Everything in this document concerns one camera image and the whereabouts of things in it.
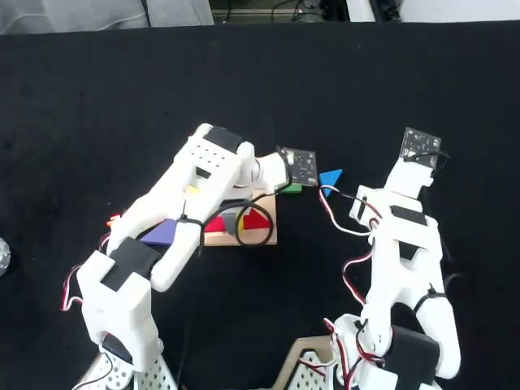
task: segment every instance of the red triangle block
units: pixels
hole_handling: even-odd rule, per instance
[[[224,226],[224,220],[222,217],[216,217],[211,222],[208,223],[204,232],[206,233],[214,233],[214,232],[225,232],[226,227]]]
[[[251,209],[248,215],[244,215],[244,229],[268,229],[269,221],[255,209]]]

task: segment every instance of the silver object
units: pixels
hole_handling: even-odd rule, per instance
[[[6,273],[10,260],[11,251],[9,250],[9,245],[0,238],[0,276]]]

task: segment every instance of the green block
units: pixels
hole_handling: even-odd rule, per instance
[[[300,193],[301,192],[301,184],[291,184],[282,193]]]

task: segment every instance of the wooden board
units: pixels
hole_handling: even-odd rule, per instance
[[[260,195],[262,192],[253,191],[253,197]],[[264,197],[258,201],[258,204],[264,207],[271,217],[273,218],[273,222],[275,224],[273,229],[273,234],[271,238],[266,243],[267,245],[276,245],[278,244],[278,229],[276,223],[276,196],[272,197]],[[248,229],[240,232],[240,239],[244,242],[260,242],[263,240],[269,229]],[[233,246],[239,245],[236,242],[236,238],[227,233],[227,232],[212,232],[204,234],[204,245],[205,246]]]

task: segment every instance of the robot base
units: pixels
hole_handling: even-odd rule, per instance
[[[154,365],[146,372],[132,372],[126,369],[118,358],[112,358],[113,369],[104,379],[86,384],[80,390],[177,390],[177,386],[163,356],[159,356]],[[95,380],[103,376],[111,368],[106,355],[100,353],[89,370],[85,373],[81,382]]]

